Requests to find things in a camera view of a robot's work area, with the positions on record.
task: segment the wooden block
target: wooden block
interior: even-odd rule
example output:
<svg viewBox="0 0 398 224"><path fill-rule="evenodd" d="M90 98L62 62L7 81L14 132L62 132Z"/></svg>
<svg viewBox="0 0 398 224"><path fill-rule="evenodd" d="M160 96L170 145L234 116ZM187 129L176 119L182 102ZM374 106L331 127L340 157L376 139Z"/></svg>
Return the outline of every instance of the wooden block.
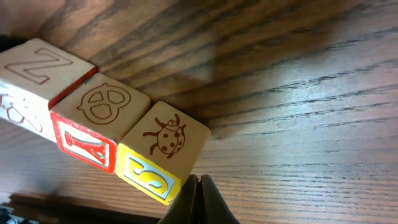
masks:
<svg viewBox="0 0 398 224"><path fill-rule="evenodd" d="M55 142L51 109L96 67L43 40L0 54L0 117Z"/></svg>
<svg viewBox="0 0 398 224"><path fill-rule="evenodd" d="M57 144L113 174L118 143L149 105L149 96L97 73L51 110Z"/></svg>
<svg viewBox="0 0 398 224"><path fill-rule="evenodd" d="M160 101L119 143L116 175L168 205L209 136L206 126Z"/></svg>

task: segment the toy block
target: toy block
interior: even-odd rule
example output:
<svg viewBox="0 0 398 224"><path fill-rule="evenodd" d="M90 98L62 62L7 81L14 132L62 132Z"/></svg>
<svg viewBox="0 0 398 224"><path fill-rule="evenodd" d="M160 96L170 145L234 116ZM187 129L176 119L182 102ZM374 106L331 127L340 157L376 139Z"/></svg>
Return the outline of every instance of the toy block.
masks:
<svg viewBox="0 0 398 224"><path fill-rule="evenodd" d="M118 143L149 105L149 96L97 73L51 110L58 147L113 174Z"/></svg>
<svg viewBox="0 0 398 224"><path fill-rule="evenodd" d="M50 109L96 67L43 40L0 53L0 117L55 142Z"/></svg>
<svg viewBox="0 0 398 224"><path fill-rule="evenodd" d="M205 125L160 101L119 143L116 175L168 205L209 136Z"/></svg>

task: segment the wooden alphabet block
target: wooden alphabet block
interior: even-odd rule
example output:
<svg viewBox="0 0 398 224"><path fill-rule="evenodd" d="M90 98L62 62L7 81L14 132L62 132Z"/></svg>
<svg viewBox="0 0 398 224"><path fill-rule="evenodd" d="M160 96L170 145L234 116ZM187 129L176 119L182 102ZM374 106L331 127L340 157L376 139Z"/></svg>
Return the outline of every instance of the wooden alphabet block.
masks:
<svg viewBox="0 0 398 224"><path fill-rule="evenodd" d="M160 101L119 143L116 175L168 205L209 136L206 126Z"/></svg>
<svg viewBox="0 0 398 224"><path fill-rule="evenodd" d="M51 110L58 147L113 174L118 143L149 105L149 96L97 73Z"/></svg>
<svg viewBox="0 0 398 224"><path fill-rule="evenodd" d="M55 142L50 109L96 67L43 40L0 53L0 117Z"/></svg>

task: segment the wood grain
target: wood grain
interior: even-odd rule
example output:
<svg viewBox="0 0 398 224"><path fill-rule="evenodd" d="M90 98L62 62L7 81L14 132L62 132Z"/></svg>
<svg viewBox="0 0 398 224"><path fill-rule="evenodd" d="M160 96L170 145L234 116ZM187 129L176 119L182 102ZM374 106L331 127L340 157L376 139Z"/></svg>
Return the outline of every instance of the wood grain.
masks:
<svg viewBox="0 0 398 224"><path fill-rule="evenodd" d="M9 33L208 125L193 172L212 176L241 223L398 223L398 1L1 2L21 5L25 24L6 20ZM0 150L2 198L168 209L6 121Z"/></svg>

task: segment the ladybug drawing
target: ladybug drawing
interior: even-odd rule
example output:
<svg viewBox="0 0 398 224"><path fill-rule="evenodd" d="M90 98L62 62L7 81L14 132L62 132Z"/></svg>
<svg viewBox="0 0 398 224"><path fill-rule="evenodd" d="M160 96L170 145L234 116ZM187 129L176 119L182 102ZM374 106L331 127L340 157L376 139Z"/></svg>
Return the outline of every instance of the ladybug drawing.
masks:
<svg viewBox="0 0 398 224"><path fill-rule="evenodd" d="M155 136L157 142L150 147L149 153L152 155L155 148L159 148L161 152L168 155L170 159L175 153L179 152L185 144L185 133L184 128L187 126L184 124L180 126L180 117L178 114L174 114L175 119L170 119L166 124L155 118L156 123L162 127L162 129L156 133L145 132L142 134L145 136Z"/></svg>

